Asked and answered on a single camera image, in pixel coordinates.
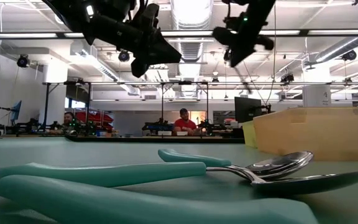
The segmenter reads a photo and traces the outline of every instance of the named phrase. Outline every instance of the yellow plastic bin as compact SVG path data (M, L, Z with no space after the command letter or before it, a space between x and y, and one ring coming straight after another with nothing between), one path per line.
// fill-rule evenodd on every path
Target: yellow plastic bin
M254 122L248 121L242 124L242 130L244 132L244 140L246 142L246 146L257 148L256 135Z
M315 160L358 161L358 108L293 108L254 118L258 149Z

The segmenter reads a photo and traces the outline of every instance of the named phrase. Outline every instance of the workbench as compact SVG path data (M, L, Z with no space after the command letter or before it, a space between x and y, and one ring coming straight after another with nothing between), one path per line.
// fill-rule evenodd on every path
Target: workbench
M103 166L163 162L158 149L229 159L247 166L272 155L244 144L167 144L129 142L73 142L56 138L0 139L0 167L37 162L51 166ZM358 162L312 162L291 176L335 174L358 170ZM227 172L208 173L160 182L119 187L122 190L166 197L233 202L269 197L255 192L241 177ZM287 197L307 203L320 223L358 224L358 184L330 192ZM0 197L0 223L52 224L55 221Z

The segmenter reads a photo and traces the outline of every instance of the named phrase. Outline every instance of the cap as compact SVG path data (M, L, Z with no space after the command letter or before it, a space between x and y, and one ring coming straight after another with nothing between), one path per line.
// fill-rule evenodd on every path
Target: cap
M180 109L180 111L179 111L180 115L183 115L183 114L185 114L185 113L187 113L187 112L188 112L188 111L187 111L186 108L182 108L182 109Z

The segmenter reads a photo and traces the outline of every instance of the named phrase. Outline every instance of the computer monitor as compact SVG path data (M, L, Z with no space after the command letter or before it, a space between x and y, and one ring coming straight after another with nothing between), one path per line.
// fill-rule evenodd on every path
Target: computer monitor
M13 107L12 107L12 113L11 113L11 122L12 124L14 124L14 122L19 119L19 112L20 112L20 107L22 106L22 101L20 100L19 102L17 102Z
M234 106L238 123L252 121L254 117L262 115L261 100L234 97Z

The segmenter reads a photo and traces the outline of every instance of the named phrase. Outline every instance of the teal handle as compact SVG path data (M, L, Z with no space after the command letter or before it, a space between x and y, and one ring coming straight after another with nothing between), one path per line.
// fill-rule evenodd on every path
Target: teal handle
M318 223L307 204L288 199L191 201L24 175L2 178L0 196L62 224Z
M158 155L165 162L204 162L207 167L225 167L231 165L231 162L227 159L184 154L176 152L173 149L159 149Z
M206 166L202 162L162 162L104 167L55 167L31 163L0 168L0 179L9 175L33 175L101 187L118 187L205 175L205 172Z

